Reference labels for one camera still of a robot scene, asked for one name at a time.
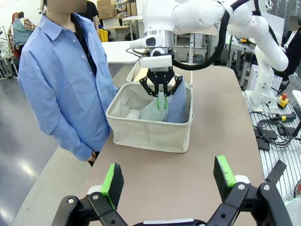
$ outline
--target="concrete floor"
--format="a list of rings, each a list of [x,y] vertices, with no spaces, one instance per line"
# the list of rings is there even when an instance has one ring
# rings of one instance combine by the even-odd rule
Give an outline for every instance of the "concrete floor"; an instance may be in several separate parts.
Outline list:
[[[188,50],[180,48],[180,58]],[[132,67],[110,65],[117,87]],[[301,83],[291,82],[289,96],[295,86]],[[16,80],[0,81],[0,106],[0,226],[50,226],[61,199],[78,194],[91,167],[40,132]]]

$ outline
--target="person in plaid shirt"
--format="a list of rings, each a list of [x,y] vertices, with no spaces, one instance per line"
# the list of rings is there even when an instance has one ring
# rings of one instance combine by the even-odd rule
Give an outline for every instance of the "person in plaid shirt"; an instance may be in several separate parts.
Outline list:
[[[17,50],[19,52],[19,56],[21,56],[23,46],[35,29],[36,25],[34,25],[28,18],[24,19],[23,12],[18,14],[18,18],[16,18],[16,13],[14,13],[13,22],[8,31],[8,45],[10,51],[15,53]]]

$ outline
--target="light blue button-up shirt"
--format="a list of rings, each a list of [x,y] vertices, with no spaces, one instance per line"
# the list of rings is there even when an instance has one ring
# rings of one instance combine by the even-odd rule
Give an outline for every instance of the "light blue button-up shirt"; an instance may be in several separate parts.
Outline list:
[[[94,25],[74,16],[85,30],[96,77],[75,34],[42,16],[23,48],[18,81],[41,130],[85,161],[110,134],[105,112],[116,87]]]

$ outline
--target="yellow bag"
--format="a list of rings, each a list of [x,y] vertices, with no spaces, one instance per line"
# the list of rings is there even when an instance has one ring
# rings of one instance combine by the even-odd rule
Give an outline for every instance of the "yellow bag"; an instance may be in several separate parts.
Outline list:
[[[102,42],[108,42],[109,41],[109,33],[108,31],[104,29],[99,29],[99,38]]]

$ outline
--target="shirt pocket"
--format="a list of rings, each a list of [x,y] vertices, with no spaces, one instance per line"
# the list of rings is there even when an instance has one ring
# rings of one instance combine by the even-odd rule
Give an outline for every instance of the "shirt pocket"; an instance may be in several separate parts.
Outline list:
[[[102,71],[104,77],[110,77],[111,76],[111,72],[110,72],[109,67],[106,63],[98,63],[98,66],[99,66],[100,70]]]

